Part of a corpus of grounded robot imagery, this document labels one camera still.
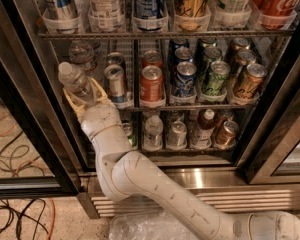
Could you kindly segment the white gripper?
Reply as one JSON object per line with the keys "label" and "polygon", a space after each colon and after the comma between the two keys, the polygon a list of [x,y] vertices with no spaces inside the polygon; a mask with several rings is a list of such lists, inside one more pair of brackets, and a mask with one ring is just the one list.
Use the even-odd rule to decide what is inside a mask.
{"label": "white gripper", "polygon": [[102,86],[89,78],[94,101],[99,103],[86,111],[86,103],[63,89],[66,100],[81,122],[81,129],[91,141],[98,157],[120,158],[132,150],[123,130],[119,112]]}

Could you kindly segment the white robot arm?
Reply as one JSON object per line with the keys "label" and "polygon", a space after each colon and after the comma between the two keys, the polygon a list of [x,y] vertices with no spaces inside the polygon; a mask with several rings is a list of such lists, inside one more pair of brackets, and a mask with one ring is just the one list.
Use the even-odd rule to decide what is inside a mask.
{"label": "white robot arm", "polygon": [[99,184],[109,199],[146,196],[199,240],[300,240],[300,220],[290,213],[231,215],[201,201],[132,149],[119,111],[95,80],[64,80],[62,84],[81,129],[94,147]]}

